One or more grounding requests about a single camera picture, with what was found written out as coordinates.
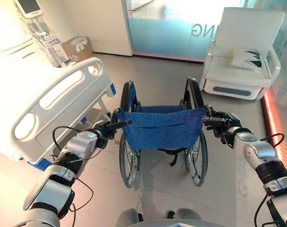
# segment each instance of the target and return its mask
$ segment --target cardboard box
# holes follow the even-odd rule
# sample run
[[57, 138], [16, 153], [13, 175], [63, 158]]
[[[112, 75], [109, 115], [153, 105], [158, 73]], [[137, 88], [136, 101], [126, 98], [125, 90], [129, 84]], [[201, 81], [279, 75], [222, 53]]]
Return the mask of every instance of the cardboard box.
[[61, 44], [71, 61], [83, 61], [93, 56], [91, 43], [87, 37], [75, 37]]

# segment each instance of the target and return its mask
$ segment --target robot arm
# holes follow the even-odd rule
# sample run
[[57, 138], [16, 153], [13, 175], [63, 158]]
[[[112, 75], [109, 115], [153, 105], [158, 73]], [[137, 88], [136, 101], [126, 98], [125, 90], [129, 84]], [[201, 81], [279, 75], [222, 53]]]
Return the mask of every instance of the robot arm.
[[246, 161], [263, 182], [263, 188], [271, 199], [267, 202], [271, 216], [279, 227], [287, 227], [287, 170], [276, 156], [274, 148], [260, 141], [248, 129], [241, 126], [240, 119], [232, 113], [216, 112], [210, 105], [205, 126], [213, 130], [223, 144], [236, 152], [243, 152]]
[[73, 137], [26, 197], [25, 212], [14, 227], [60, 227], [59, 220], [68, 213], [75, 196], [71, 186], [87, 160], [96, 148], [106, 147], [116, 129], [129, 123], [131, 121], [107, 122]]

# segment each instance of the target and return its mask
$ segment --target wheelchair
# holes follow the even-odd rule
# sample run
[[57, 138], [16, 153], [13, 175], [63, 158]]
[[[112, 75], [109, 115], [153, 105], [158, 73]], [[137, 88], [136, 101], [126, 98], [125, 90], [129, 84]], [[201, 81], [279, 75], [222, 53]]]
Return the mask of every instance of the wheelchair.
[[196, 186], [203, 184], [208, 153], [202, 118], [206, 108], [199, 85], [193, 78], [186, 80], [179, 105], [142, 106], [137, 100], [133, 81], [123, 86], [120, 108], [112, 115], [112, 122], [131, 121], [123, 128], [119, 147], [120, 172], [126, 187], [136, 182], [143, 150], [157, 149], [174, 155], [183, 152], [186, 169]]

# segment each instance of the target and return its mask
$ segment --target gray tile floor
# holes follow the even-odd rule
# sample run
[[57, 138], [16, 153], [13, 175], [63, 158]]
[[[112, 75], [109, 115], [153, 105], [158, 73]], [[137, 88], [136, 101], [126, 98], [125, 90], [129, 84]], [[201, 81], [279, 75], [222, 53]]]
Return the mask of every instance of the gray tile floor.
[[[122, 86], [133, 80], [138, 99], [143, 105], [175, 105], [183, 95], [187, 77], [200, 79], [203, 66], [191, 63], [128, 58], [96, 54], [109, 72], [117, 94], [105, 98], [110, 111], [118, 107]], [[202, 93], [205, 103], [219, 111], [229, 111], [242, 119], [258, 137], [264, 136], [259, 101], [246, 101]], [[265, 192], [256, 173], [242, 154], [222, 145], [210, 131], [204, 131], [209, 168], [204, 184], [195, 187], [185, 169], [183, 158], [170, 167], [173, 157], [160, 151], [142, 154], [138, 182], [125, 188], [119, 171], [121, 131], [99, 156], [89, 161], [81, 179], [94, 190], [93, 200], [77, 212], [76, 227], [120, 226], [118, 217], [123, 211], [136, 209], [145, 220], [166, 216], [168, 210], [194, 210], [203, 220], [227, 227], [253, 226], [253, 216]], [[0, 226], [9, 226], [22, 209], [23, 199], [41, 175], [25, 162], [12, 163], [0, 154]], [[79, 182], [73, 185], [75, 205], [79, 207], [89, 198], [89, 191]], [[69, 213], [61, 226], [71, 226]], [[266, 207], [259, 213], [259, 223], [270, 221]]]

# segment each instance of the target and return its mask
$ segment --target white armchair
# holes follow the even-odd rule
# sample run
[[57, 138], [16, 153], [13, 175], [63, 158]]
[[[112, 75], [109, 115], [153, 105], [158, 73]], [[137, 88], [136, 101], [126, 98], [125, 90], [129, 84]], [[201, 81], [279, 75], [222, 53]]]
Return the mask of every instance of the white armchair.
[[[200, 90], [208, 93], [261, 99], [280, 72], [272, 44], [282, 24], [283, 11], [225, 8], [215, 41], [209, 45]], [[233, 49], [257, 50], [262, 67], [254, 70], [232, 66]]]

